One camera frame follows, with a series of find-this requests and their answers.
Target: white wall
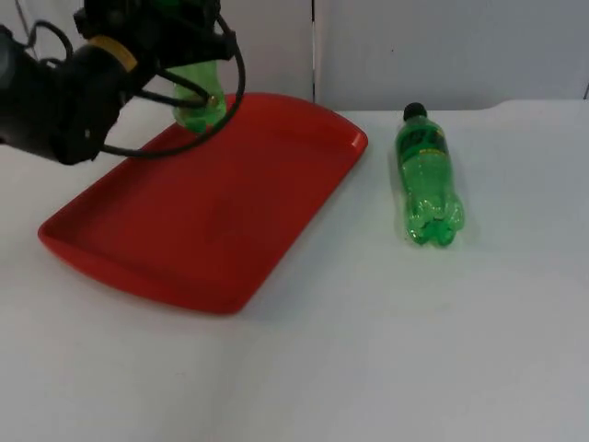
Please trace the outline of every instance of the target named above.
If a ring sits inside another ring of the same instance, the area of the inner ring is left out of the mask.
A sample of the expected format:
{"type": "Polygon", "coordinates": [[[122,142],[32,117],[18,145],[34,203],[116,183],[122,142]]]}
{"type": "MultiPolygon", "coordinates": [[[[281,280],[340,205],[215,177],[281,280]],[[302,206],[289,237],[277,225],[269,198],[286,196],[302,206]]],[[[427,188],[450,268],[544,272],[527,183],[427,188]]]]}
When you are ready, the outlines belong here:
{"type": "MultiPolygon", "coordinates": [[[[20,0],[31,19],[46,18],[64,29],[75,45],[82,43],[72,18],[83,0],[20,0]]],[[[237,32],[248,67],[248,91],[279,92],[311,99],[313,57],[310,0],[222,0],[226,21],[237,32]]],[[[48,38],[40,55],[61,55],[59,41],[48,38]]],[[[235,63],[221,63],[226,90],[237,87],[235,63]]],[[[166,82],[152,89],[169,92],[166,82]]]]}
{"type": "Polygon", "coordinates": [[[17,12],[15,0],[0,3],[0,23],[9,28],[17,41],[25,41],[25,30],[17,12]]]}
{"type": "Polygon", "coordinates": [[[379,110],[579,99],[587,17],[587,0],[317,0],[318,100],[379,110]]]}

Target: black bottle cap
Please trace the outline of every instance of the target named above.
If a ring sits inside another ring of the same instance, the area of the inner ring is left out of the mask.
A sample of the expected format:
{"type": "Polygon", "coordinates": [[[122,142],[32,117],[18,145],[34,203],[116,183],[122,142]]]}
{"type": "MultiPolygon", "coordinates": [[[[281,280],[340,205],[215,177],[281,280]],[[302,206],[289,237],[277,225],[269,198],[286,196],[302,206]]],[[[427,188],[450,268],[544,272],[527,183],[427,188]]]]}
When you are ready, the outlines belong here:
{"type": "Polygon", "coordinates": [[[403,121],[407,121],[413,117],[427,117],[427,110],[421,103],[411,103],[405,108],[403,121]]]}

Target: plastic bottle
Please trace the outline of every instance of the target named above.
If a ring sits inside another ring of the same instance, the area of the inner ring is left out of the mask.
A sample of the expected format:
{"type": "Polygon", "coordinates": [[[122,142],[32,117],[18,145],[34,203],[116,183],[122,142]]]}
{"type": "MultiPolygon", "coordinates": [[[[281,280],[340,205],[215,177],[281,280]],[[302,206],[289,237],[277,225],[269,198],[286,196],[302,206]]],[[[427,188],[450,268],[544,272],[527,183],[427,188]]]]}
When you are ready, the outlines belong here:
{"type": "Polygon", "coordinates": [[[398,170],[407,194],[405,223],[418,244],[447,246],[464,227],[464,208],[453,183],[442,128],[427,118],[421,103],[405,109],[397,137],[398,170]]]}
{"type": "MultiPolygon", "coordinates": [[[[217,77],[216,61],[174,67],[169,71],[189,79],[211,95],[208,105],[202,109],[174,108],[174,117],[178,124],[196,134],[201,134],[206,131],[208,126],[217,124],[225,116],[227,106],[223,88],[217,77]]],[[[174,97],[176,99],[200,99],[193,91],[179,85],[174,86],[174,97]]]]}

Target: bottle label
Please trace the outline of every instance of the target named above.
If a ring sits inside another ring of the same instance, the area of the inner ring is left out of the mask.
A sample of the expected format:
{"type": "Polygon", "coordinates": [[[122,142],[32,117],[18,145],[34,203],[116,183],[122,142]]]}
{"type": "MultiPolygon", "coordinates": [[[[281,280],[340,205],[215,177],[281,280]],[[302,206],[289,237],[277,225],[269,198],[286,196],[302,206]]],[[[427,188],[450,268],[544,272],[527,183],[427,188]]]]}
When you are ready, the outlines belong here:
{"type": "Polygon", "coordinates": [[[421,154],[448,155],[442,130],[435,127],[415,129],[398,141],[398,160],[401,164],[421,154]]]}

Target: white table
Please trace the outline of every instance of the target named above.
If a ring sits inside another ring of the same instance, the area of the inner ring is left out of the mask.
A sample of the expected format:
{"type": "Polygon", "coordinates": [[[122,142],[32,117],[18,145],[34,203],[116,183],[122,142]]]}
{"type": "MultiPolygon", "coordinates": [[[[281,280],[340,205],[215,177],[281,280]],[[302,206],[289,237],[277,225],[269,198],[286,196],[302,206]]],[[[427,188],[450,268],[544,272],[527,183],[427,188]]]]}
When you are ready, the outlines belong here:
{"type": "MultiPolygon", "coordinates": [[[[40,223],[115,158],[0,149],[3,442],[586,442],[589,104],[433,112],[468,224],[413,247],[387,171],[398,112],[347,112],[365,157],[238,316],[126,296],[40,223]]],[[[132,103],[111,141],[168,110],[132,103]]]]}

